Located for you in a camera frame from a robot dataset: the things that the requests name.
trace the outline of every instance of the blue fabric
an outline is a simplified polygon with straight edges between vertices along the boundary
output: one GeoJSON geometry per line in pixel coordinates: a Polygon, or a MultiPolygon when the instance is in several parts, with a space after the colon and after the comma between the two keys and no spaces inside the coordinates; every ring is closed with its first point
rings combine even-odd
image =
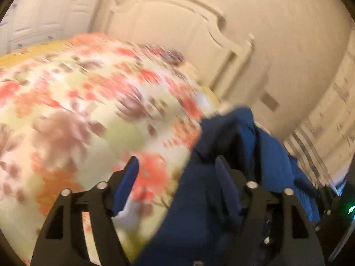
{"type": "Polygon", "coordinates": [[[243,209],[241,200],[243,190],[235,185],[235,180],[233,180],[229,174],[230,169],[228,164],[226,164],[220,157],[216,159],[215,170],[219,184],[221,185],[222,196],[228,213],[237,225],[241,225],[243,221],[243,218],[240,215],[243,209]]]}
{"type": "Polygon", "coordinates": [[[204,119],[201,126],[167,216],[135,266],[191,266],[199,260],[206,266],[224,264],[237,225],[214,167],[219,155],[269,191],[292,188],[310,220],[319,220],[312,184],[285,148],[255,126],[249,108],[204,119]]]}

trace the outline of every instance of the door panel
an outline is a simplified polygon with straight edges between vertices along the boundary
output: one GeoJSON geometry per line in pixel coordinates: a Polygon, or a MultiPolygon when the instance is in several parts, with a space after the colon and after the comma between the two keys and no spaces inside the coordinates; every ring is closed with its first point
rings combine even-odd
{"type": "Polygon", "coordinates": [[[8,30],[8,17],[4,17],[0,23],[0,56],[3,56],[8,52],[8,30]]]}
{"type": "Polygon", "coordinates": [[[12,5],[14,21],[10,39],[36,32],[38,11],[42,0],[16,0],[12,5]]]}
{"type": "Polygon", "coordinates": [[[64,29],[64,39],[71,38],[79,33],[87,33],[91,20],[91,13],[86,10],[72,10],[68,16],[68,21],[75,23],[67,23],[64,29]]]}
{"type": "Polygon", "coordinates": [[[13,51],[16,51],[19,49],[27,48],[31,45],[36,45],[36,44],[45,43],[45,42],[52,42],[53,40],[59,39],[60,36],[61,36],[60,31],[46,32],[46,33],[42,33],[40,35],[33,35],[30,37],[20,39],[16,42],[12,42],[10,45],[10,50],[11,50],[11,52],[13,52],[13,51]]]}
{"type": "Polygon", "coordinates": [[[86,9],[90,11],[94,9],[96,0],[74,0],[71,6],[72,10],[86,9]]]}
{"type": "Polygon", "coordinates": [[[44,0],[38,18],[39,31],[60,29],[63,27],[65,12],[71,0],[44,0]]]}

